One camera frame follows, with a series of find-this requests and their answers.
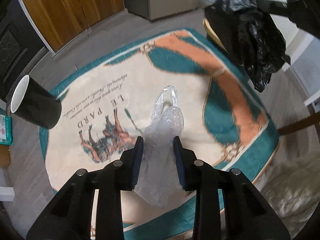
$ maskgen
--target black plastic bag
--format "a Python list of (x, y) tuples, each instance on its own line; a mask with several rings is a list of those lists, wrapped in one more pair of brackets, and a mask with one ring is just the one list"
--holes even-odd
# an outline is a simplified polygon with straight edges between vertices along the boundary
[(270, 14), (257, 0), (217, 0), (205, 8), (205, 17), (225, 47), (228, 56), (244, 66), (254, 88), (262, 92), (271, 74), (290, 64), (285, 40)]

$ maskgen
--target translucent plastic bag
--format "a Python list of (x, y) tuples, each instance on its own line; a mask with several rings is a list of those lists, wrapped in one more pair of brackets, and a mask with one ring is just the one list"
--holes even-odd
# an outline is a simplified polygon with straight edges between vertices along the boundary
[[(167, 91), (173, 106), (161, 113)], [(151, 124), (143, 134), (143, 156), (138, 183), (134, 188), (153, 206), (166, 206), (168, 196), (181, 189), (172, 143), (175, 136), (181, 136), (182, 130), (183, 115), (178, 108), (177, 91), (174, 86), (167, 86), (159, 94), (153, 107)]]

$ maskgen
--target black door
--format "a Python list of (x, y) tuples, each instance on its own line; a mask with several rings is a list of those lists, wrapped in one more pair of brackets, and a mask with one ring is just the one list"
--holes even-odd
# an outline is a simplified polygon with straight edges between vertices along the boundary
[(0, 99), (5, 101), (15, 80), (44, 46), (18, 0), (12, 0), (0, 20)]

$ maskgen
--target metal rivet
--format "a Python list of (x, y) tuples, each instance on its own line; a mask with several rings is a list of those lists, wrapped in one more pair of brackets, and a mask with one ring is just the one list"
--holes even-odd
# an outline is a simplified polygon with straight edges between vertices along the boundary
[(195, 166), (202, 166), (203, 165), (203, 161), (195, 160), (194, 164), (195, 164)]
[(116, 160), (113, 162), (113, 166), (115, 167), (120, 167), (123, 164), (123, 162), (121, 160)]
[(84, 175), (86, 172), (87, 172), (87, 171), (86, 171), (85, 169), (79, 169), (79, 170), (77, 170), (77, 175), (78, 175), (78, 176), (82, 176), (82, 175)]
[(231, 172), (232, 172), (234, 175), (240, 175), (240, 174), (241, 174), (241, 170), (239, 170), (238, 168), (233, 168), (233, 169), (231, 169)]

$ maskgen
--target gray wood floor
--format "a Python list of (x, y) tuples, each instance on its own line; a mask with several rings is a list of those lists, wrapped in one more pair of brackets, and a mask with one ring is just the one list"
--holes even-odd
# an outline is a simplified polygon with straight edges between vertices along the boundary
[[(205, 35), (203, 18), (201, 9), (154, 22), (127, 12), (119, 13), (94, 26), (85, 39), (56, 59), (50, 54), (45, 56), (30, 76), (50, 90), (78, 68), (129, 42), (178, 27), (193, 28)], [(292, 73), (280, 71), (272, 76), (267, 89), (259, 94), (277, 127), (309, 115), (303, 104), (304, 95), (297, 86)], [(4, 205), (14, 227), (25, 237), (53, 193), (41, 155), (38, 127), (15, 115), (12, 115), (12, 122), (14, 142), (10, 147), (8, 173), (16, 197)], [(282, 138), (274, 161), (290, 160), (315, 150), (319, 150), (319, 141), (315, 128), (311, 127)]]

